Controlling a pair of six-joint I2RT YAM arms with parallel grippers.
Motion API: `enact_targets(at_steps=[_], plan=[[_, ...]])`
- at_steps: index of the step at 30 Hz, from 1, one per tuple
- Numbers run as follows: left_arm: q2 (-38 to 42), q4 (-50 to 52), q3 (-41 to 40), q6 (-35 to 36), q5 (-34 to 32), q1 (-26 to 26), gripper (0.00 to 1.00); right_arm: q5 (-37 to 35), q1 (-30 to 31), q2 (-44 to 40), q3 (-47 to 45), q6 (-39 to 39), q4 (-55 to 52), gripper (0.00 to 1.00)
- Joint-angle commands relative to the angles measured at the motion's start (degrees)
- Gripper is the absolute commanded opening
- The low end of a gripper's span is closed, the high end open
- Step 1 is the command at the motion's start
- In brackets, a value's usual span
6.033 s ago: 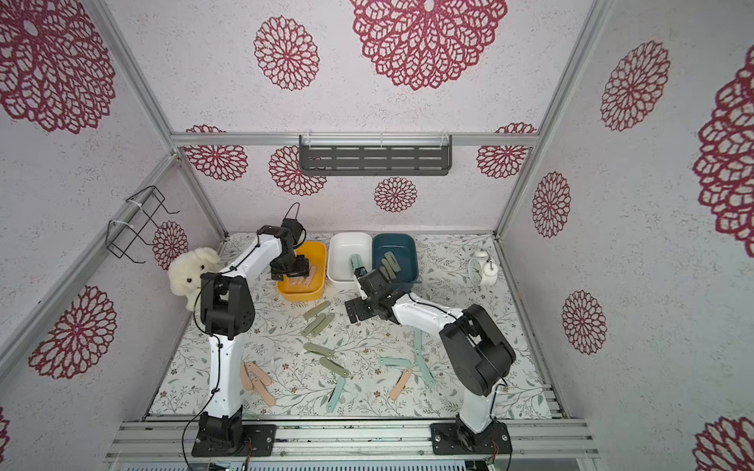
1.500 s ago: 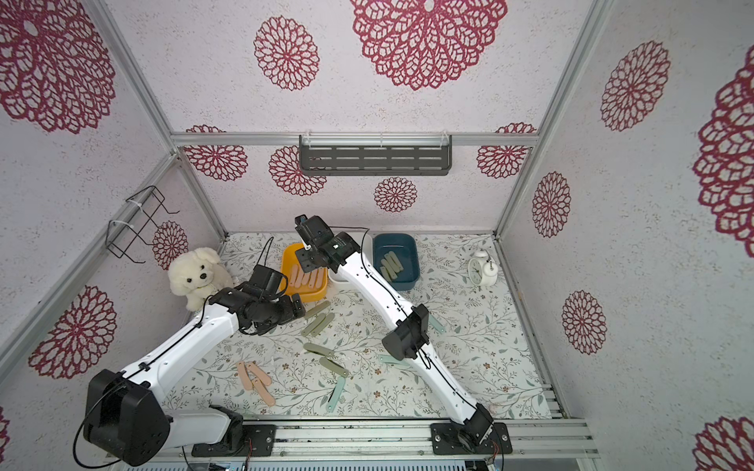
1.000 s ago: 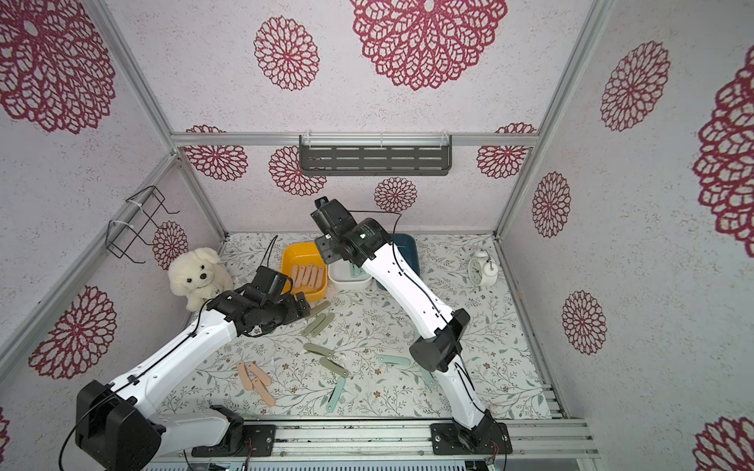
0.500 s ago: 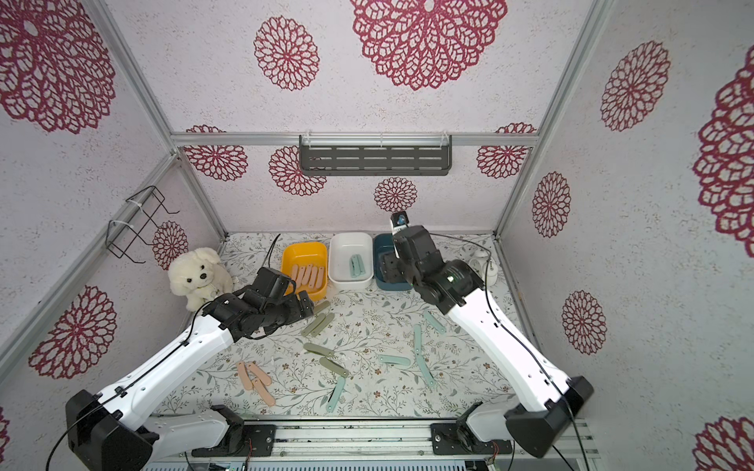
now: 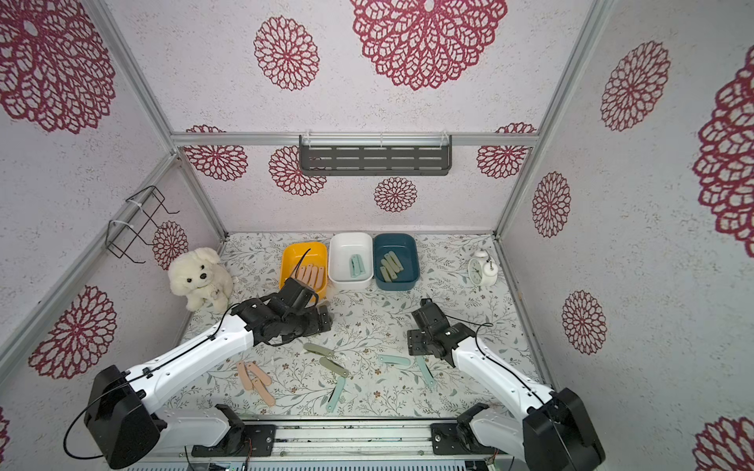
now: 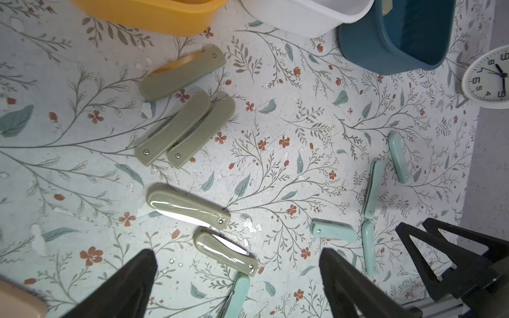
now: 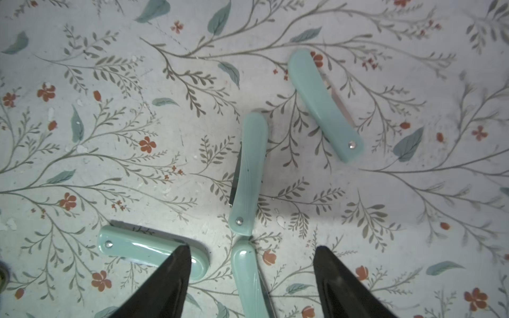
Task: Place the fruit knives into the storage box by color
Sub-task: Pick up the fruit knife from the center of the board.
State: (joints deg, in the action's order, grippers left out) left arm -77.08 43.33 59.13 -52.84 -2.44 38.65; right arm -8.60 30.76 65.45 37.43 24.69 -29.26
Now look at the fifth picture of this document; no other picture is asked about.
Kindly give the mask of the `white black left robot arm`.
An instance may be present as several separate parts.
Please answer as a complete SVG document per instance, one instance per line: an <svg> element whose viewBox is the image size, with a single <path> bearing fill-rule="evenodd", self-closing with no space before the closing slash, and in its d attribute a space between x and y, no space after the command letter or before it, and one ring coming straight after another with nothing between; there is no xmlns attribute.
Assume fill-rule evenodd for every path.
<svg viewBox="0 0 754 471"><path fill-rule="evenodd" d="M221 320L159 358L126 371L100 371L82 413L100 455L114 470L125 469L155 451L195 451L201 456L240 456L249 451L247 426L225 404L206 409L166 408L182 388L211 367L260 343L286 343L326 333L332 317L325 303L288 303L278 294L229 307Z"/></svg>

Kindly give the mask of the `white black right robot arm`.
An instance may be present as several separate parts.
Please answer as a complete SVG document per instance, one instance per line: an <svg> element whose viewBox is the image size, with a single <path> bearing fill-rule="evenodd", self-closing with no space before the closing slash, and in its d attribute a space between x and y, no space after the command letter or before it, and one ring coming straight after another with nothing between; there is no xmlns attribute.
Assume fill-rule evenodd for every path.
<svg viewBox="0 0 754 471"><path fill-rule="evenodd" d="M606 453L586 406L572 390L539 384L496 355L477 329L450 317L429 298L412 312L408 353L432 355L473 378L505 408L477 403L454 426L431 427L435 453L500 451L529 470L595 470Z"/></svg>

